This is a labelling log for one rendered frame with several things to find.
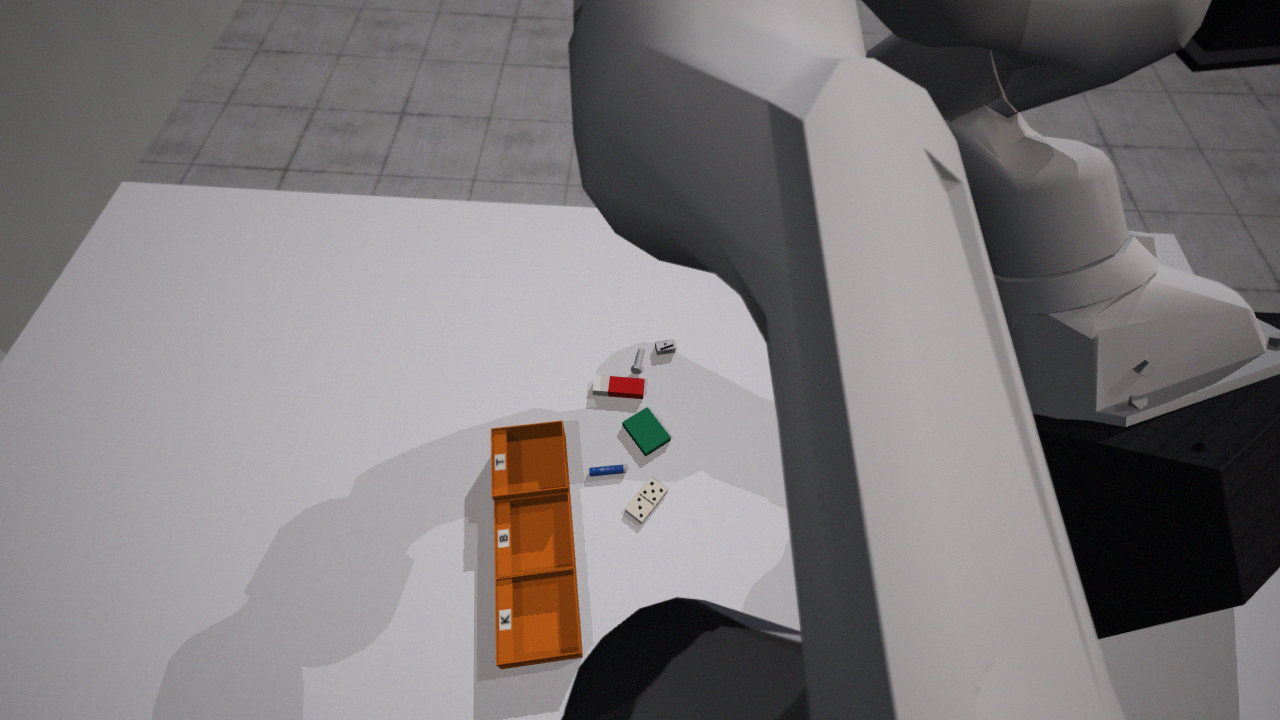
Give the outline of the orange three-compartment bin rack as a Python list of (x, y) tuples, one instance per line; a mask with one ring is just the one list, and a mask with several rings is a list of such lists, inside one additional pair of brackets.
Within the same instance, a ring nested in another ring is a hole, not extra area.
[(582, 659), (563, 421), (492, 428), (492, 498), (497, 666)]

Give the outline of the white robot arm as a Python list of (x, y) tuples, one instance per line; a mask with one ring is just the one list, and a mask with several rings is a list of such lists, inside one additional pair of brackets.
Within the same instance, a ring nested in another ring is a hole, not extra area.
[(1277, 328), (1126, 231), (1102, 150), (1019, 114), (1212, 0), (861, 1), (868, 53), (856, 0), (573, 0), (582, 190), (765, 340), (800, 632), (637, 609), (561, 720), (1126, 720), (1033, 414), (1130, 427), (1280, 374)]

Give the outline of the red and white eraser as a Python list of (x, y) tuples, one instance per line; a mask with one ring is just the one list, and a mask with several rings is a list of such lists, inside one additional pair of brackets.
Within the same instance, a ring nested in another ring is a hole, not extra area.
[(644, 380), (640, 378), (594, 375), (593, 395), (621, 398), (643, 398)]

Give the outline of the white domino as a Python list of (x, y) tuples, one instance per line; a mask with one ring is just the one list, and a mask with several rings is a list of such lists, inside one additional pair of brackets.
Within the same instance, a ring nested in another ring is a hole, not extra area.
[(643, 524), (667, 492), (668, 489), (664, 486), (650, 478), (625, 509), (625, 512), (628, 512), (628, 515)]

